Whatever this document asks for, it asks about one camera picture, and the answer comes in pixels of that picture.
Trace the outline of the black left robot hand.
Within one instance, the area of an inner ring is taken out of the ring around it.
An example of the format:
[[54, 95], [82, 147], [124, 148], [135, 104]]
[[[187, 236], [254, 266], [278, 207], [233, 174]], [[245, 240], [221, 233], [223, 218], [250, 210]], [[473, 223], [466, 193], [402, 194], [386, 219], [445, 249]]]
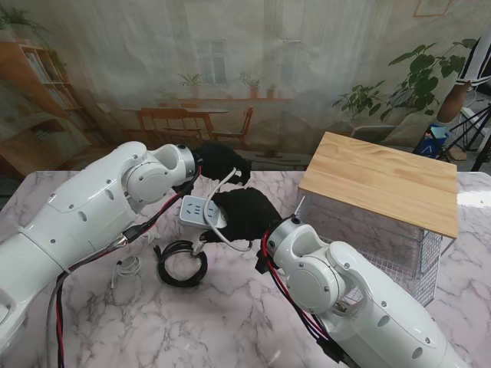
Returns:
[[229, 179], [231, 184], [245, 185], [251, 174], [251, 163], [242, 158], [232, 148], [217, 142], [205, 142], [193, 150], [197, 162], [201, 164], [202, 175], [211, 180], [223, 180], [233, 169], [240, 172]]

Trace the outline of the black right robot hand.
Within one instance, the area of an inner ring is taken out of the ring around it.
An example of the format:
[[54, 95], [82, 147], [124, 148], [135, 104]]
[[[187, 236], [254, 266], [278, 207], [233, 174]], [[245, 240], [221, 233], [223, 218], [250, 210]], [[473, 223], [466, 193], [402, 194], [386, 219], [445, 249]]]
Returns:
[[216, 193], [212, 201], [225, 214], [226, 226], [219, 231], [230, 242], [260, 239], [282, 220], [269, 199], [254, 188]]

